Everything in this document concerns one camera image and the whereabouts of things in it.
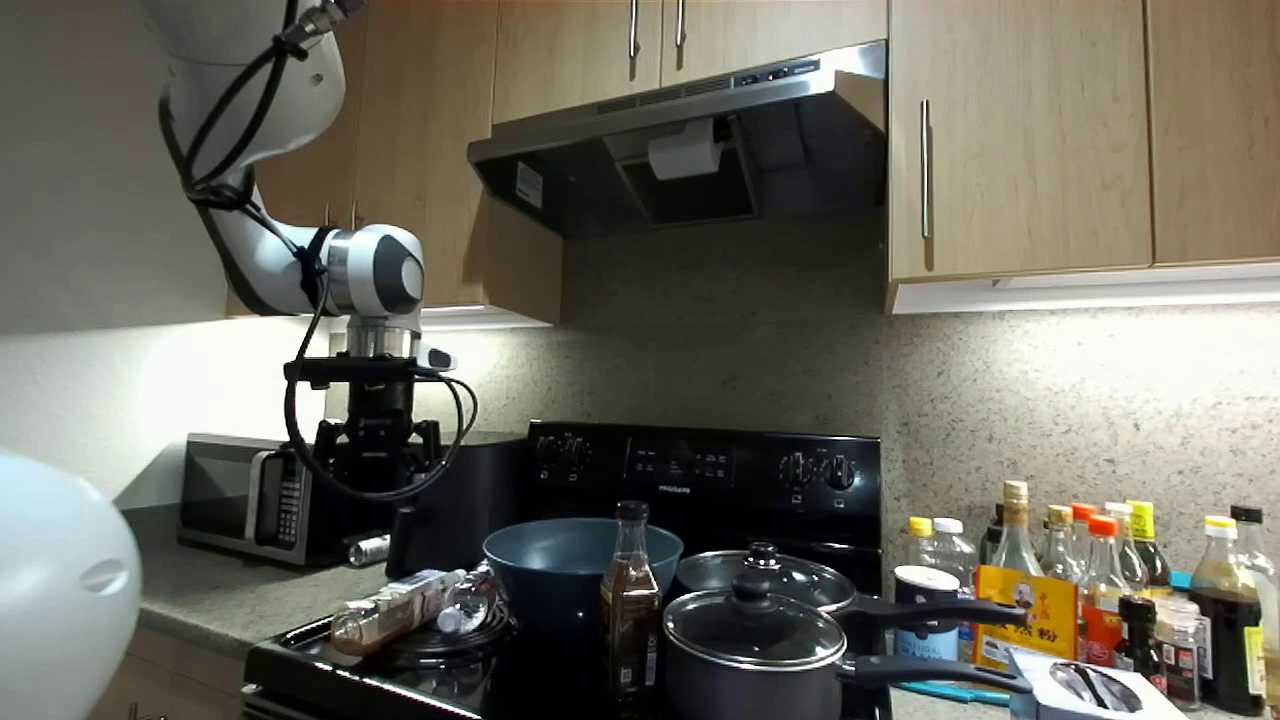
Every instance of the oven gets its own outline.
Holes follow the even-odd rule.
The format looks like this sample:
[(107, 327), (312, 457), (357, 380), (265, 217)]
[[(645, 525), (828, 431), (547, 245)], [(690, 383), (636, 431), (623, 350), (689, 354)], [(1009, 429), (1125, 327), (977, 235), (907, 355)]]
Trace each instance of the oven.
[[(561, 419), (532, 423), (524, 451), (516, 519), (610, 517), (617, 502), (649, 502), (649, 519), (673, 527), (683, 551), (766, 542), (878, 596), (878, 445), (872, 438)], [(447, 570), (447, 558), (414, 548), (414, 565)], [(598, 649), (545, 649), (516, 632), (492, 652), (433, 655), (407, 638), (377, 674), (345, 674), (314, 660), (318, 640), (324, 621), (253, 649), (247, 704), (324, 720), (370, 709), (382, 720), (598, 718), (610, 709)], [(853, 638), (853, 652), (884, 652), (878, 632)], [(856, 698), (849, 718), (884, 720), (887, 691)]]

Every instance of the range hood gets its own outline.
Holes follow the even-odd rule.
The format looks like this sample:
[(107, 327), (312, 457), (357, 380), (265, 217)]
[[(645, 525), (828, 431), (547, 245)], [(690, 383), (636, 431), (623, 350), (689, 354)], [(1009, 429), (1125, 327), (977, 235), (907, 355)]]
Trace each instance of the range hood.
[(884, 205), (884, 39), (494, 123), (483, 189), (550, 231)]

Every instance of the backsplash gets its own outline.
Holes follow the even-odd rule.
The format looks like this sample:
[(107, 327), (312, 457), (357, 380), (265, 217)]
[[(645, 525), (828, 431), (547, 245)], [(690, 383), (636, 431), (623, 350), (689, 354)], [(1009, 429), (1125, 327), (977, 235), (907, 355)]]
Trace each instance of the backsplash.
[(1155, 502), (1170, 559), (1196, 565), (1202, 511), (1280, 511), (1280, 308), (893, 321), (874, 235), (796, 222), (573, 245), (562, 327), (426, 345), (475, 380), (483, 429), (878, 438), (893, 519), (956, 511), (979, 534), (1000, 479), (1023, 478), (1036, 511)]

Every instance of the kitchen wall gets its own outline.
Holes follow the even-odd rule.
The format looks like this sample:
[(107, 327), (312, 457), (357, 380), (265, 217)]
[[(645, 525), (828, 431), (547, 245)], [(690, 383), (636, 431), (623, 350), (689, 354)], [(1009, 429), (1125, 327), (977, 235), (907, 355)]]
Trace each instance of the kitchen wall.
[[(4, 6), (0, 88), (0, 448), (122, 491), (172, 479), (189, 429), (281, 429), (301, 327), (219, 321), (133, 10)], [(483, 429), (878, 438), (893, 517), (982, 525), (1000, 479), (1028, 478), (1036, 506), (1153, 496), (1192, 559), (1199, 511), (1280, 511), (1275, 308), (887, 321), (878, 235), (874, 222), (792, 222), (573, 245), (562, 327), (426, 345), (454, 354)], [(444, 417), (433, 390), (418, 412)]]

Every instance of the pot lid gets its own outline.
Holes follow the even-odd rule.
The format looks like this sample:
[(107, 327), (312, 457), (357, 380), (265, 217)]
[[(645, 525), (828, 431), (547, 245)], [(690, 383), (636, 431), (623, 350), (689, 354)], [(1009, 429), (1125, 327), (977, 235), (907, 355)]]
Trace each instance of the pot lid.
[(792, 602), (689, 593), (666, 605), (663, 632), (674, 649), (748, 674), (809, 674), (845, 655), (845, 629)]
[(766, 593), (774, 602), (833, 611), (856, 596), (853, 580), (836, 570), (785, 558), (773, 544), (697, 551), (680, 559), (674, 578), (690, 593), (728, 593), (748, 565), (766, 565)]

